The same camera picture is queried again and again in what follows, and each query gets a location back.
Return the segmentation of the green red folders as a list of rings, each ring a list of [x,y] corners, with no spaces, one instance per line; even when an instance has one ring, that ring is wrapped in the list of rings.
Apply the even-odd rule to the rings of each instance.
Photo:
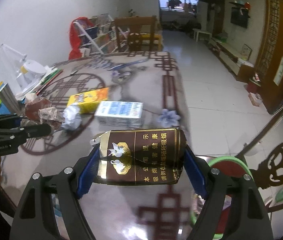
[[[56,69],[53,73],[49,74],[44,80],[39,84],[39,88],[36,89],[36,95],[39,95],[41,91],[48,86],[54,79],[56,79],[60,74],[63,73],[62,69]]]

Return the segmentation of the crumpled white paper ball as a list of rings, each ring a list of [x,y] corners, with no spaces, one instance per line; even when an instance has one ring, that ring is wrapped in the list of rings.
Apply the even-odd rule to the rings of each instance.
[[[77,105],[70,105],[63,111],[64,121],[62,128],[67,131],[78,129],[82,123],[80,108]]]

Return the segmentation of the red bin green rim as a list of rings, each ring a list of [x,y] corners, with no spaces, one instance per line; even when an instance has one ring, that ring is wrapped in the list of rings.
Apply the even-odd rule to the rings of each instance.
[[[214,171],[204,159],[187,156],[185,170],[196,194],[204,200],[204,206],[188,239],[213,239],[223,211],[228,190],[238,187],[235,178]]]

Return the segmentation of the crumpled red-white paper wad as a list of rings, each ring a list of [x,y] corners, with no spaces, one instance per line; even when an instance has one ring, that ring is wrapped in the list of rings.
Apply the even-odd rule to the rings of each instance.
[[[36,93],[26,94],[22,127],[48,124],[54,131],[58,130],[63,122],[63,115],[48,99],[37,96]]]

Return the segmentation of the red cloth bag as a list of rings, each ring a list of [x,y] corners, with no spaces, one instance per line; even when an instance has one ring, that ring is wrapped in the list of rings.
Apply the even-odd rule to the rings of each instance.
[[[68,60],[80,59],[82,57],[82,53],[80,51],[81,39],[79,38],[78,29],[74,25],[77,21],[83,21],[84,25],[88,28],[94,26],[94,24],[86,17],[78,17],[72,21],[69,28],[71,51],[69,53]]]

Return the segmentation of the red flower pot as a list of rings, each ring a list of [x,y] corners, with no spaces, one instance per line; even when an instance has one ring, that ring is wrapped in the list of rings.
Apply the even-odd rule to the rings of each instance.
[[[261,87],[261,80],[257,73],[254,73],[252,77],[249,78],[247,83],[247,92],[256,94]]]

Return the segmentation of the white blue milk carton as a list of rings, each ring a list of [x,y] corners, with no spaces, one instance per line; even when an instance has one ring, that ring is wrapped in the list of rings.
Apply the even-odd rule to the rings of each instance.
[[[94,116],[101,125],[140,128],[142,109],[142,102],[102,101]]]

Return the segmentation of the white magazine rack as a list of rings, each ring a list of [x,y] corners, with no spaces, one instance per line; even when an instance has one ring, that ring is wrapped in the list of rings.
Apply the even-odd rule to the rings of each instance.
[[[93,27],[86,27],[83,21],[74,23],[81,39],[82,57],[118,52],[114,19],[106,13],[93,16],[89,20],[94,24]]]

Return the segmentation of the low tv cabinet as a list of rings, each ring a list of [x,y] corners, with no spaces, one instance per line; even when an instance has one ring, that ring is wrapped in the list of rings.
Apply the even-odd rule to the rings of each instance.
[[[248,83],[254,74],[254,65],[242,59],[242,55],[227,43],[210,38],[208,47],[239,82]]]

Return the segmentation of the yellow orange snack box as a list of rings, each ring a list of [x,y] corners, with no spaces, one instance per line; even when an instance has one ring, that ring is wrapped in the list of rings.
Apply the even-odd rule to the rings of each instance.
[[[108,100],[108,88],[100,88],[71,95],[67,106],[77,106],[81,114],[93,113],[101,101]]]

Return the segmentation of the brown gold cigarette carton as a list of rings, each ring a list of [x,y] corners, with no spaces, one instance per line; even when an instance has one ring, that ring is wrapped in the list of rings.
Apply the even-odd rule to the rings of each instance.
[[[181,129],[108,131],[91,142],[99,147],[96,183],[169,185],[181,176],[186,148]]]

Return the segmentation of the small cardboard floor box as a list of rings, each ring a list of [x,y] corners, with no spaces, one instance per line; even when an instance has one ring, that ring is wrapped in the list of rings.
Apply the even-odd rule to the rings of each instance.
[[[262,98],[259,94],[249,93],[248,98],[253,106],[259,107],[262,103]]]

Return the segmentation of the wall mounted television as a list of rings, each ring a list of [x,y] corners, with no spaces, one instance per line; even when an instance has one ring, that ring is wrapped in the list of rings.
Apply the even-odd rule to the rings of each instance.
[[[238,25],[242,28],[247,29],[248,27],[248,10],[245,8],[232,7],[230,22],[232,24]]]

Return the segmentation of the small white stool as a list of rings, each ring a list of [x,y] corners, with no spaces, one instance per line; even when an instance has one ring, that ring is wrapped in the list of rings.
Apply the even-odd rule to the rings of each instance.
[[[212,38],[212,33],[208,32],[208,31],[205,31],[205,30],[201,30],[201,29],[193,29],[193,32],[194,32],[194,39],[196,42],[199,41],[199,37],[200,35],[205,35],[208,37],[208,39]]]

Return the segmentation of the wooden dining chair far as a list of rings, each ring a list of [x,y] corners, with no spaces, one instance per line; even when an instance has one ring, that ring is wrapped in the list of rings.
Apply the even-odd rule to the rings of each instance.
[[[150,28],[149,32],[149,44],[146,51],[153,51],[154,48],[154,34],[156,27],[156,15],[147,17],[122,17],[114,19],[114,27],[116,31],[116,41],[118,52],[123,53],[124,51],[136,52],[142,51],[143,37],[142,28],[147,26]],[[122,47],[120,40],[119,29],[127,28],[128,33],[126,34],[126,44]]]

